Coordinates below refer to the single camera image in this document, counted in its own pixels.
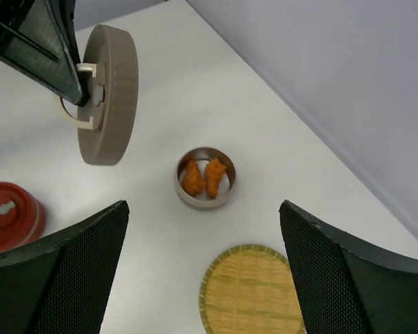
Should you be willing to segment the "orange fried food piece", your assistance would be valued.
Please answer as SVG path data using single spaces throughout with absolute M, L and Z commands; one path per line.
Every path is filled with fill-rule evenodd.
M 194 160 L 189 161 L 182 180 L 182 188 L 188 195 L 196 197 L 203 193 L 205 187 L 206 181 L 203 179 L 198 163 Z

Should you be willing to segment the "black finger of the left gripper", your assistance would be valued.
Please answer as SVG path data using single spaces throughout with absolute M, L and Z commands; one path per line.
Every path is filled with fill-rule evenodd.
M 90 94 L 75 36 L 75 1 L 0 0 L 0 61 L 76 106 Z

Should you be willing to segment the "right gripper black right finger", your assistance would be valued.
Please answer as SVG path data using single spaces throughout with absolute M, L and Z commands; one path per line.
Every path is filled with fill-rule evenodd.
M 418 260 L 286 200 L 281 233 L 308 333 L 418 333 Z

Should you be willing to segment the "brown-banded metal tin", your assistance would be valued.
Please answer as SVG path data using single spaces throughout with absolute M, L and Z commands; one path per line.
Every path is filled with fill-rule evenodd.
M 196 161 L 199 165 L 203 179 L 206 180 L 205 168 L 208 162 L 213 158 L 218 158 L 227 167 L 219 184 L 217 197 L 215 199 L 210 198 L 206 192 L 206 187 L 203 193 L 196 197 L 188 195 L 182 188 L 182 180 L 185 176 L 188 162 L 191 160 Z M 194 148 L 185 153 L 177 163 L 173 174 L 174 186 L 178 197 L 189 207 L 198 210 L 214 210 L 225 205 L 235 193 L 236 180 L 236 169 L 233 161 L 222 151 L 210 147 Z

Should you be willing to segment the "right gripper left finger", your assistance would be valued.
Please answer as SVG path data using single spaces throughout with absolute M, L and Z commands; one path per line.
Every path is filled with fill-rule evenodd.
M 120 200 L 0 253 L 0 333 L 99 333 L 129 214 Z

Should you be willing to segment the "red-banded metal tin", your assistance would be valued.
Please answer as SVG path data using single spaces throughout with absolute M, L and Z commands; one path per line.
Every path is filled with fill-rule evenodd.
M 46 213 L 44 206 L 33 196 L 29 196 L 31 199 L 31 210 L 28 211 L 28 214 L 25 216 L 25 222 L 29 221 L 30 229 L 23 238 L 20 246 L 29 244 L 39 239 L 42 236 L 42 233 L 45 230 L 46 224 Z

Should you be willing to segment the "brown round lid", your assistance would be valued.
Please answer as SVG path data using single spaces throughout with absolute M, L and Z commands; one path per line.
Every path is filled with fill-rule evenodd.
M 89 101 L 72 116 L 63 98 L 55 95 L 57 110 L 77 128 L 85 163 L 114 166 L 130 142 L 137 110 L 139 64 L 132 36 L 112 26 L 95 26 L 77 71 L 86 75 Z

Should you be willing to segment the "red round lid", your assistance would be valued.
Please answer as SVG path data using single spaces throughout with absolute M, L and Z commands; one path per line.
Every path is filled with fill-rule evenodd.
M 29 231 L 30 222 L 25 216 L 31 210 L 32 196 L 22 187 L 0 182 L 0 253 L 20 247 Z

